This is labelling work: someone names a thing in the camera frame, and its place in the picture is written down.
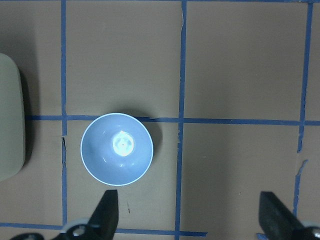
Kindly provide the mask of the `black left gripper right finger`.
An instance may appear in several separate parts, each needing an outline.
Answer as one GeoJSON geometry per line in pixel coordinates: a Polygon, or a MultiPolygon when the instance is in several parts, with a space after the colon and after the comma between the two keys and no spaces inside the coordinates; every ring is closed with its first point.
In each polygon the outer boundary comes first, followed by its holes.
{"type": "Polygon", "coordinates": [[[318,240],[320,228],[305,226],[271,191],[259,196],[259,225],[268,240],[318,240]]]}

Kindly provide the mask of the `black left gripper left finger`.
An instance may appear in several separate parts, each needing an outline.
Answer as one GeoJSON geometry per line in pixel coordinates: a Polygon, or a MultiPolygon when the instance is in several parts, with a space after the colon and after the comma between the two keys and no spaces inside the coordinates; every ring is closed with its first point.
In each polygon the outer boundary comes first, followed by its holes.
{"type": "Polygon", "coordinates": [[[118,226],[118,191],[106,190],[87,223],[61,232],[59,240],[112,240],[118,226]]]}

